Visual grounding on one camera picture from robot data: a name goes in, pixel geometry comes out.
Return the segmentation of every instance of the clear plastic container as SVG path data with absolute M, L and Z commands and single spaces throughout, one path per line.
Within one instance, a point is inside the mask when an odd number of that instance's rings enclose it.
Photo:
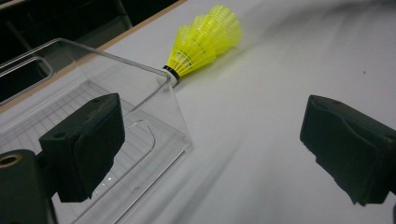
M 57 195 L 52 198 L 59 223 L 120 222 L 192 148 L 164 71 L 64 39 L 0 65 L 0 77 L 25 66 L 35 68 L 38 74 L 32 76 L 40 78 L 2 100 L 0 153 L 25 148 L 37 154 L 38 138 L 86 102 L 111 92 L 121 98 L 125 143 L 90 200 L 61 203 Z

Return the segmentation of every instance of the black band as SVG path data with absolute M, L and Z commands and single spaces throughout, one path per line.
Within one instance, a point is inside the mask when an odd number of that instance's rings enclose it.
M 175 69 L 169 67 L 168 65 L 164 66 L 163 69 L 169 71 L 172 75 L 174 75 L 174 77 L 176 78 L 176 80 L 180 79 L 180 76 L 178 75 L 178 73 L 175 71 Z

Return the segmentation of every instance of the white table surface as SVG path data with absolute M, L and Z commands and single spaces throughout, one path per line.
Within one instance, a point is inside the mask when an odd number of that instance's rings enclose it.
M 6 9 L 8 7 L 12 7 L 14 5 L 17 5 L 19 3 L 22 3 L 24 1 L 26 1 L 26 0 L 12 0 L 12 1 L 0 4 L 0 11 L 3 10 L 3 9 Z
M 161 68 L 177 28 L 215 4 L 243 39 L 175 88 L 194 150 L 125 223 L 392 223 L 393 194 L 354 205 L 299 134 L 310 94 L 396 129 L 396 6 L 189 0 L 106 51 Z

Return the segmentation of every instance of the yellow shuttlecock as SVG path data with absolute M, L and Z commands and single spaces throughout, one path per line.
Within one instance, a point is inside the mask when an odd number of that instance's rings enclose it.
M 231 46 L 230 38 L 225 32 L 224 26 L 211 16 L 201 15 L 195 17 L 191 29 L 199 34 L 211 37 L 216 55 L 224 53 Z
M 236 15 L 226 6 L 218 5 L 212 7 L 208 14 L 209 17 L 220 22 L 227 34 L 230 46 L 235 46 L 239 43 L 242 37 L 241 24 Z
M 225 6 L 213 7 L 208 15 L 195 18 L 192 26 L 178 29 L 168 64 L 163 68 L 172 74 L 171 85 L 180 77 L 212 63 L 216 56 L 241 40 L 241 26 Z
M 164 67 L 176 81 L 209 63 L 216 58 L 216 51 L 211 37 L 206 34 L 194 32 L 190 26 L 183 25 L 178 29 L 175 44 L 169 56 L 168 64 Z

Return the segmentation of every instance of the hole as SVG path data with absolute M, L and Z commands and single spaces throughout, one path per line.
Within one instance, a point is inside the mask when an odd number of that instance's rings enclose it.
M 11 166 L 17 163 L 21 158 L 22 156 L 20 154 L 14 154 L 0 158 L 0 168 Z
M 66 135 L 66 133 L 56 133 L 55 135 L 53 135 L 54 138 L 62 138 Z
M 10 163 L 14 162 L 16 159 L 17 159 L 16 156 L 6 157 L 3 160 L 0 160 L 0 164 L 9 165 Z

